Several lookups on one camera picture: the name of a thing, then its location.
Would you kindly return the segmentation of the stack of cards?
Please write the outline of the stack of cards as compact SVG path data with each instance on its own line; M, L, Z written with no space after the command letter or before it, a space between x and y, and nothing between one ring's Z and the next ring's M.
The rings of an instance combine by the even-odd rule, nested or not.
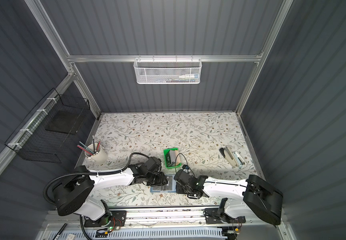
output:
M168 152L168 167L175 167L181 164L180 153L178 150L170 150Z

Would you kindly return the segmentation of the green plastic card tray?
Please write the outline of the green plastic card tray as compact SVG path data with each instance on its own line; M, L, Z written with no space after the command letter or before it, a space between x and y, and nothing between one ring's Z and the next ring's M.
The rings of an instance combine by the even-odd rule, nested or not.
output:
M180 152L178 148L163 150L165 167L167 169L176 169L182 165L179 154Z

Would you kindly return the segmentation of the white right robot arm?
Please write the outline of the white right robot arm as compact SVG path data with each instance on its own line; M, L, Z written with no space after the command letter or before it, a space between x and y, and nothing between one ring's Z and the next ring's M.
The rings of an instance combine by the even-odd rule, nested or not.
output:
M218 215L223 222L231 223L241 217L245 209L270 225L281 224L284 195L257 175L249 175L246 180L231 181L209 176L196 178L180 170L174 180L190 199L221 198Z

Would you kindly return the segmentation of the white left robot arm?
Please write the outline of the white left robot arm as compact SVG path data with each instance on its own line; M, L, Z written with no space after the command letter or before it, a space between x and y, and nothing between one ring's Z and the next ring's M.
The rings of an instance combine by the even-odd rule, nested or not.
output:
M161 160L141 153L129 156L126 166L113 171L88 170L86 166L51 180L43 190L46 201L56 206L59 216L77 214L93 221L109 216L104 200L91 195L101 189L144 184L165 186L168 180L162 172Z

